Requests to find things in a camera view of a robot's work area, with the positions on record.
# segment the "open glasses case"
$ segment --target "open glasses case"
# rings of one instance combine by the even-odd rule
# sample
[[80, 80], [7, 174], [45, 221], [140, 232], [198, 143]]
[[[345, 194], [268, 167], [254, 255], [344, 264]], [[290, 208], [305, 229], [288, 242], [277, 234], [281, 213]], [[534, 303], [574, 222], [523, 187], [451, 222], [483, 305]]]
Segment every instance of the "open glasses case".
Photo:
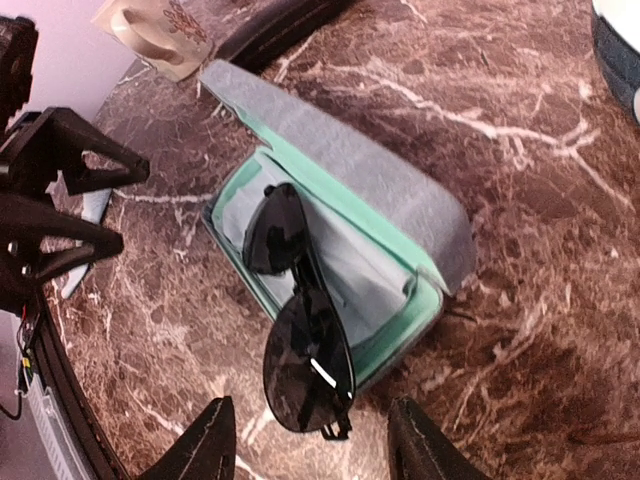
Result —
[[370, 386], [473, 271], [463, 207], [397, 155], [251, 73], [218, 60], [201, 82], [264, 143], [205, 207], [207, 228], [275, 320], [294, 280], [253, 274], [242, 247], [265, 187], [292, 183], [347, 335], [356, 388]]

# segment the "brown marble surface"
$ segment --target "brown marble surface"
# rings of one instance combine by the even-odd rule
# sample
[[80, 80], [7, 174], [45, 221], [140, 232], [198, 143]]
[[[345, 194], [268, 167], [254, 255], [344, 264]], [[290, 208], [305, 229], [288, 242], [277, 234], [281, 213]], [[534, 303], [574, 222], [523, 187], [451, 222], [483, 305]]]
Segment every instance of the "brown marble surface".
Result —
[[[212, 31], [252, 8], [209, 3], [196, 7]], [[264, 74], [440, 181], [473, 220], [478, 268], [454, 304], [477, 323], [444, 317], [359, 398], [340, 445], [272, 421], [269, 321], [199, 220], [255, 140], [194, 80], [135, 65], [98, 118], [153, 167], [108, 212], [126, 251], [72, 300], [52, 297], [127, 467], [144, 469], [230, 394], [238, 478], [384, 479], [385, 412], [409, 394], [493, 478], [637, 478], [638, 443], [568, 440], [640, 431], [640, 130], [597, 71], [589, 11], [588, 0], [364, 0]]]

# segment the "dark tinted lens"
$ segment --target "dark tinted lens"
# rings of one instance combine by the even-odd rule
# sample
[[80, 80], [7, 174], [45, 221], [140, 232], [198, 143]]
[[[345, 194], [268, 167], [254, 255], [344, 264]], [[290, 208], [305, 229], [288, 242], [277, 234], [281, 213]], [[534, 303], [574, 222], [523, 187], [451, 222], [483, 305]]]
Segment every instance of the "dark tinted lens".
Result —
[[326, 295], [310, 289], [289, 300], [271, 329], [263, 363], [265, 393], [288, 430], [319, 430], [351, 407], [353, 372], [339, 322]]
[[251, 271], [284, 272], [306, 247], [306, 221], [293, 185], [272, 189], [254, 214], [244, 238], [242, 260]]

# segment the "aviator sunglasses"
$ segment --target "aviator sunglasses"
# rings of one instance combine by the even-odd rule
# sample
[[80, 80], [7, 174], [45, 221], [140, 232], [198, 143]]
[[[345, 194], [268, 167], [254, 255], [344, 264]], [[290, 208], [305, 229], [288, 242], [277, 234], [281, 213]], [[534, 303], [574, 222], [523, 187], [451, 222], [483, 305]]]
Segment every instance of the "aviator sunglasses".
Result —
[[[313, 249], [300, 195], [290, 183], [268, 186], [247, 229], [242, 260], [253, 273], [291, 270], [293, 296], [279, 312], [265, 348], [269, 408], [287, 430], [320, 430], [348, 439], [355, 395], [351, 353]], [[338, 424], [338, 433], [331, 428]]]

